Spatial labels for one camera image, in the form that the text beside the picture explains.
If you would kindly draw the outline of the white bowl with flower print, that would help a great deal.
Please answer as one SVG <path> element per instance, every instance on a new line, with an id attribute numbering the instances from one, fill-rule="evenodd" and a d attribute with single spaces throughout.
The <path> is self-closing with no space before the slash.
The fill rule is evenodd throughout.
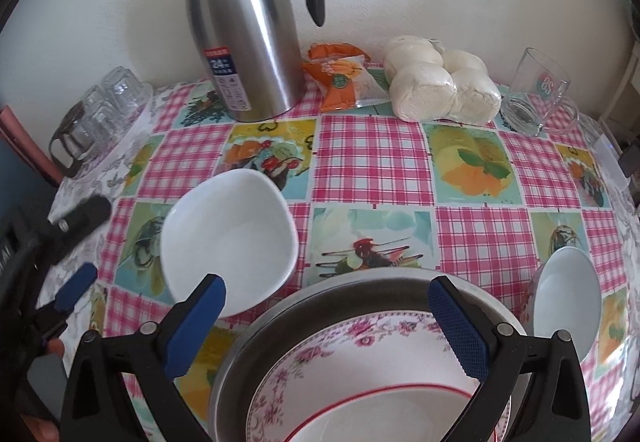
<path id="1" fill-rule="evenodd" d="M 527 288 L 520 322 L 528 335 L 550 338 L 563 329 L 573 340 L 578 360 L 587 358 L 600 329 L 602 292 L 586 253 L 573 246 L 555 251 Z"/>

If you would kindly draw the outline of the orange snack packet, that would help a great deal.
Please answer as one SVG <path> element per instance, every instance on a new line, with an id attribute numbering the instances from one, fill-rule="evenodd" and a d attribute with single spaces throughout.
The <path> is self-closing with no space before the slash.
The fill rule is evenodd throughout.
<path id="1" fill-rule="evenodd" d="M 390 101 L 384 89 L 367 69 L 367 52 L 348 43 L 313 44 L 303 63 L 304 71 L 322 93 L 321 113 L 376 106 Z"/>

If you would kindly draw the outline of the bag of white steamed buns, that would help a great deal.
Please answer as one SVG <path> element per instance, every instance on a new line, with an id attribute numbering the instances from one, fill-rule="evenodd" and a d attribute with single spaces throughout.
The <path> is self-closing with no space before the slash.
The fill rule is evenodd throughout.
<path id="1" fill-rule="evenodd" d="M 486 125 L 498 114 L 502 95 L 475 54 L 414 35 L 391 38 L 383 54 L 390 104 L 403 121 Z"/>

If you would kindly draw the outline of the clear glass mug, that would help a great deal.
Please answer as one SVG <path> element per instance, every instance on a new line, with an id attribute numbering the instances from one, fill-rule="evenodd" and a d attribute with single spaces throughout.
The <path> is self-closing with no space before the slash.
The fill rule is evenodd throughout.
<path id="1" fill-rule="evenodd" d="M 500 115 L 511 129 L 529 137 L 567 133 L 579 121 L 577 104 L 566 95 L 568 88 L 570 75 L 562 66 L 527 47 L 502 98 Z"/>

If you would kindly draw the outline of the stainless steel thermos jug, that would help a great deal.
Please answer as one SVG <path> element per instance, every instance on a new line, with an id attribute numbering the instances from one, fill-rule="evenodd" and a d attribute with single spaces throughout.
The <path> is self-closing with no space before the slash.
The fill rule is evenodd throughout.
<path id="1" fill-rule="evenodd" d="M 306 0 L 318 26 L 324 0 Z M 186 0 L 194 43 L 229 115 L 267 121 L 297 106 L 306 92 L 290 0 Z"/>

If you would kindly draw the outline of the white square bowl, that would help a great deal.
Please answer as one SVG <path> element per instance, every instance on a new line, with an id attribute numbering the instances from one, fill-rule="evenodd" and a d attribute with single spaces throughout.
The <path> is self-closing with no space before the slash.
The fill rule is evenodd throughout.
<path id="1" fill-rule="evenodd" d="M 299 239 L 288 203 L 263 173 L 235 169 L 183 195 L 160 231 L 169 294 L 188 297 L 208 274 L 221 277 L 230 318 L 259 305 L 294 273 Z"/>

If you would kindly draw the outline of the white bowl with red rim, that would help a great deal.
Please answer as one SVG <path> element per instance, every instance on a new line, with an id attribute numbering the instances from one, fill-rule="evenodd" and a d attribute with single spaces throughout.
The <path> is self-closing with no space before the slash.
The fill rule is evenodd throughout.
<path id="1" fill-rule="evenodd" d="M 290 441 L 439 441 L 469 403 L 443 384 L 387 387 L 326 407 L 302 422 Z"/>

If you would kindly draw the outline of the pink plaid fruit tablecloth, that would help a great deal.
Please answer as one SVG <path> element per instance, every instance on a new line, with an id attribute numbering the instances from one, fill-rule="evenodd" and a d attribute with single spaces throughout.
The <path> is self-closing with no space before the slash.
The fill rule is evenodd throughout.
<path id="1" fill-rule="evenodd" d="M 584 365 L 592 430 L 613 440 L 634 393 L 628 300 L 639 225 L 629 191 L 597 158 L 599 127 L 583 118 L 565 135 L 528 138 L 500 121 L 408 124 L 388 106 L 321 114 L 320 102 L 310 86 L 293 111 L 242 125 L 203 80 L 162 91 L 141 137 L 103 173 L 115 204 L 90 326 L 111 336 L 160 319 L 171 303 L 160 269 L 171 205 L 218 173 L 254 168 L 281 189 L 298 231 L 285 294 L 391 263 L 463 277 L 522 313 L 539 263 L 564 245 L 583 249 L 603 293 Z"/>

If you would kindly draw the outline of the stainless steel basin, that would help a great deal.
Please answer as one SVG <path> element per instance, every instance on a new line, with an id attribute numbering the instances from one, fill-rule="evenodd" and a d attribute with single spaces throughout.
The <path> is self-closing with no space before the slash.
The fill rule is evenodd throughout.
<path id="1" fill-rule="evenodd" d="M 317 283 L 271 308 L 235 340 L 210 394 L 207 431 L 215 441 L 248 441 L 250 400 L 285 352 L 327 327 L 384 311 L 431 312 L 427 288 L 434 270 L 372 269 Z"/>

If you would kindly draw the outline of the floral pink rimmed plate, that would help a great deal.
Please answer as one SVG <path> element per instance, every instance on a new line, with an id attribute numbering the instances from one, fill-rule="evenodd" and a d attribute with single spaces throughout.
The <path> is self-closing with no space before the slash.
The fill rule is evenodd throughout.
<path id="1" fill-rule="evenodd" d="M 316 332 L 277 359 L 250 400 L 245 436 L 283 441 L 319 410 L 403 384 L 436 384 L 472 396 L 480 382 L 466 376 L 430 312 L 360 315 Z"/>

